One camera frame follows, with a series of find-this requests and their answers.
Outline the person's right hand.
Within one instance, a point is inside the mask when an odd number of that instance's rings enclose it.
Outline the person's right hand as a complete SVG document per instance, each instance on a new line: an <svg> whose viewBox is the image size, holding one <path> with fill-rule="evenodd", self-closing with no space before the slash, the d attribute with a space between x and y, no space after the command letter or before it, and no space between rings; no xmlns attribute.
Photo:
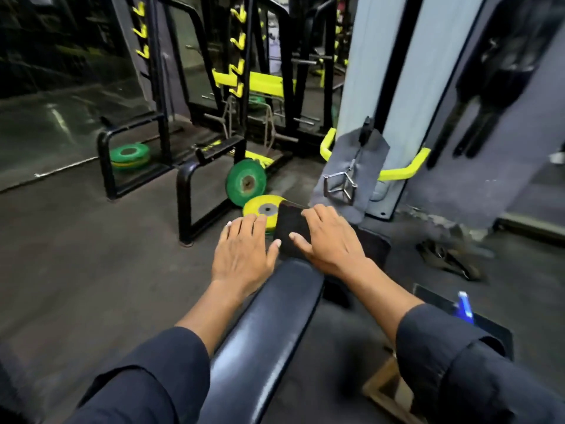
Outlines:
<svg viewBox="0 0 565 424"><path fill-rule="evenodd" d="M313 230L313 207L306 208L302 215L310 230L313 255L307 259L325 274L346 280L357 272L367 260L359 239L343 237L338 221L339 214L330 207L330 228L327 231Z"/></svg>

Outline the person's left hand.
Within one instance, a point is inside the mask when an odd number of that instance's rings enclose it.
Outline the person's left hand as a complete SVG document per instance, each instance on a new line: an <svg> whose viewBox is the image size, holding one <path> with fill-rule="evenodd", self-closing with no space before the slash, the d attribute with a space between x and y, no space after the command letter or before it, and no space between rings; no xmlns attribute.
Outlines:
<svg viewBox="0 0 565 424"><path fill-rule="evenodd" d="M265 228L267 217L260 215L254 225L255 244L244 246L241 243L242 217L232 221L228 246L215 249L211 269L211 280L221 286L230 297L239 303L256 292L274 271L274 266L266 264L267 246Z"/></svg>

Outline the black cleaning cloth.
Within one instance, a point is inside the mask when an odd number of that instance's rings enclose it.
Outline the black cleaning cloth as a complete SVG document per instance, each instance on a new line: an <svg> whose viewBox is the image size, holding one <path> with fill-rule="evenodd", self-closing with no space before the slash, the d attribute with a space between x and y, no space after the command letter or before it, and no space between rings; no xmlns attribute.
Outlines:
<svg viewBox="0 0 565 424"><path fill-rule="evenodd" d="M311 242L310 230L307 220L302 215L302 211L302 207L288 200L283 200L279 204L277 223L273 238L275 240L281 240L280 258L282 260L294 258L305 262L308 261L304 253L296 247L289 237L290 233L297 233L307 242Z"/></svg>

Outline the person's left forearm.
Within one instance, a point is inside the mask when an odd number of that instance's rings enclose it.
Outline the person's left forearm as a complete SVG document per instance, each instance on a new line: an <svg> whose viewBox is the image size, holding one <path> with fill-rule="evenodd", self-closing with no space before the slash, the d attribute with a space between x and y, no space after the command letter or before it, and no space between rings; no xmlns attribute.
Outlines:
<svg viewBox="0 0 565 424"><path fill-rule="evenodd" d="M213 281L176 326L99 374L64 424L195 424L210 388L210 354L245 298Z"/></svg>

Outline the person's right forearm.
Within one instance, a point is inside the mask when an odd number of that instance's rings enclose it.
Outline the person's right forearm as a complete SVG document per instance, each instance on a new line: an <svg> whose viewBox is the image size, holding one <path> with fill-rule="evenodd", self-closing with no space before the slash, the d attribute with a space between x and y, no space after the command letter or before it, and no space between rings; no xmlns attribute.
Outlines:
<svg viewBox="0 0 565 424"><path fill-rule="evenodd" d="M426 304L368 258L340 277L394 342L399 371L437 424L565 424L565 401L482 329Z"/></svg>

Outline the yellow weight plate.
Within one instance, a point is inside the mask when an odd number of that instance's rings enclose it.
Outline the yellow weight plate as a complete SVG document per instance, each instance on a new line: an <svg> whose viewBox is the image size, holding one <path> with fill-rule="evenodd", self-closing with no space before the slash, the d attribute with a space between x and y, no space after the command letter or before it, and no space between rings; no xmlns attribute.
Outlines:
<svg viewBox="0 0 565 424"><path fill-rule="evenodd" d="M254 197L244 205L242 214L244 216L248 214L266 216L267 223L265 231L266 233L273 233L277 225L280 203L284 201L285 199L283 197L273 194Z"/></svg>

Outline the black bench seat pad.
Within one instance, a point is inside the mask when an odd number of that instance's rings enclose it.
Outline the black bench seat pad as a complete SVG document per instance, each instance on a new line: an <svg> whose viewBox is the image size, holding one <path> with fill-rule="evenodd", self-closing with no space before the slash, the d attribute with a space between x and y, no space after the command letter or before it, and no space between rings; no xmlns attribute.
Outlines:
<svg viewBox="0 0 565 424"><path fill-rule="evenodd" d="M391 250L389 239L356 225L352 225L352 228L359 239L365 256L383 270Z"/></svg>

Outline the green weight plate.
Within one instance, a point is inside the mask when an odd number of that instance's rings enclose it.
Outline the green weight plate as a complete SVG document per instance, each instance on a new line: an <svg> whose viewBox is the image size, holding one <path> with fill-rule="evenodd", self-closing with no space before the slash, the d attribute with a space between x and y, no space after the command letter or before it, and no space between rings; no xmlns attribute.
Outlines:
<svg viewBox="0 0 565 424"><path fill-rule="evenodd" d="M257 160L250 158L233 165L225 180L227 197L237 207L244 207L251 199L262 196L266 186L265 169Z"/></svg>

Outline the black padded bench roller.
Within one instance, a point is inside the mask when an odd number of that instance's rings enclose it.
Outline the black padded bench roller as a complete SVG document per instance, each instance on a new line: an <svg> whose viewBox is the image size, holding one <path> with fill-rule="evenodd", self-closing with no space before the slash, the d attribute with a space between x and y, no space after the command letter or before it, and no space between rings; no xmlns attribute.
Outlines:
<svg viewBox="0 0 565 424"><path fill-rule="evenodd" d="M279 264L214 355L197 424L260 424L323 286L324 275L309 263Z"/></svg>

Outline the green and yellow plate stack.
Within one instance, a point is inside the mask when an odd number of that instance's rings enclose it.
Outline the green and yellow plate stack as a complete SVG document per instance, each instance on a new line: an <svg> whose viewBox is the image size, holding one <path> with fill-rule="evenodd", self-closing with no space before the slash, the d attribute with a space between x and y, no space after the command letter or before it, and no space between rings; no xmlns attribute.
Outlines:
<svg viewBox="0 0 565 424"><path fill-rule="evenodd" d="M148 164L152 156L148 145L137 142L111 149L109 158L117 170L134 170Z"/></svg>

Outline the blue spray bottle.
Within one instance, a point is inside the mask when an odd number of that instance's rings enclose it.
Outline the blue spray bottle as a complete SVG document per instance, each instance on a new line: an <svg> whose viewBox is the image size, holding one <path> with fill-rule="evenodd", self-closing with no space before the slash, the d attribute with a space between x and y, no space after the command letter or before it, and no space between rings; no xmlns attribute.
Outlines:
<svg viewBox="0 0 565 424"><path fill-rule="evenodd" d="M454 316L464 320L465 322L474 325L474 314L471 308L470 300L468 294L464 291L458 292L458 301L456 303L456 308Z"/></svg>

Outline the yellow rack crossbeam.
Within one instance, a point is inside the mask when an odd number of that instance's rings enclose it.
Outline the yellow rack crossbeam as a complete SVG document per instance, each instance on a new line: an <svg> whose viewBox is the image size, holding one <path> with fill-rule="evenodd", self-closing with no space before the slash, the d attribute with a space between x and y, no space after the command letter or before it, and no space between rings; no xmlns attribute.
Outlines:
<svg viewBox="0 0 565 424"><path fill-rule="evenodd" d="M235 72L222 73L212 70L216 87L226 86L231 94L241 98L244 93L244 83ZM250 92L269 95L271 97L284 98L283 78L259 72L250 72Z"/></svg>

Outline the black squat rack frame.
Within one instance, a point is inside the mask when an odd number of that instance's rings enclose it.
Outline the black squat rack frame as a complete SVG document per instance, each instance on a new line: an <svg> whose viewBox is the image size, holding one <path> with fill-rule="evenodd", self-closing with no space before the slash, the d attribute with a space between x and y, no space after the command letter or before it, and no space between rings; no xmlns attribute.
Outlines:
<svg viewBox="0 0 565 424"><path fill-rule="evenodd" d="M145 14L149 21L148 29L148 51L150 61L150 80L152 83L153 100L156 110L143 116L138 116L133 120L121 126L106 127L97 137L97 152L101 166L104 189L109 200L114 201L118 198L135 191L142 185L165 174L173 169L173 157L171 152L170 131L168 127L168 112L166 108L165 98L165 67L163 55L160 47L159 23L158 23L158 5L163 6L166 18L167 29L173 43L173 54L175 56L175 64L181 78L181 89L187 105L189 105L189 93L184 79L184 70L181 65L179 42L173 25L172 9L184 12L190 17L193 24L196 38L200 46L200 54L202 56L208 81L211 85L215 104L218 109L224 108L227 114L223 117L213 116L210 113L203 112L203 116L222 122L224 126L224 138L219 143L208 143L205 147L195 147L191 155L184 163L179 165L176 178L176 201L177 201L177 220L179 230L179 241L183 246L190 247L194 240L201 235L220 217L225 215L232 209L235 204L229 199L224 199L220 204L215 206L208 213L203 215L197 221L192 216L192 177L194 173L207 165L215 162L222 156L234 151L234 164L245 160L246 140L244 135L235 135L231 132L230 123L227 120L231 116L231 108L228 100L223 100L219 88L216 86L212 63L209 55L207 39L202 21L197 11L188 4L180 0L145 0ZM156 122L158 124L158 140L160 143L160 167L151 172L146 172L139 178L118 186L115 181L114 166L112 165L111 152L109 143L116 135L133 130L137 127Z"/></svg>

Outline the black weight machine frame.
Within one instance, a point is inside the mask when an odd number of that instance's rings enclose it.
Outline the black weight machine frame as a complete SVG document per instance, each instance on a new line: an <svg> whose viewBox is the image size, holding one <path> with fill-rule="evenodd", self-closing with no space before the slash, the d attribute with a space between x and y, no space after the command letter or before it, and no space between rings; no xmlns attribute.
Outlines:
<svg viewBox="0 0 565 424"><path fill-rule="evenodd" d="M262 34L259 30L262 8L272 12L279 24L279 42L281 55L281 76L261 73L261 79L280 80L282 96L272 92L260 92L267 103L274 98L282 100L284 109L283 149L293 149L299 153L312 154L314 148L322 142L322 133L327 133L332 126L331 107L333 103L333 80L335 75L335 29L337 26L338 0L321 0L316 6L302 9L303 21L296 21L292 10L286 10L276 0L244 0L248 13L245 31L248 43L255 43L261 70L265 69ZM311 133L300 128L302 109L305 99L308 69L321 59L324 68L323 120L318 133Z"/></svg>

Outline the wooden frame piece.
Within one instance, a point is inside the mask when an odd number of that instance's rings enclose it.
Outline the wooden frame piece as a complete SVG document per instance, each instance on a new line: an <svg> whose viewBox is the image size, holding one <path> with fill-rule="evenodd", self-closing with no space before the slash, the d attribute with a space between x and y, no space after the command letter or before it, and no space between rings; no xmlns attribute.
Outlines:
<svg viewBox="0 0 565 424"><path fill-rule="evenodd" d="M428 424L420 413L412 389L400 374L394 351L364 383L362 393L402 424Z"/></svg>

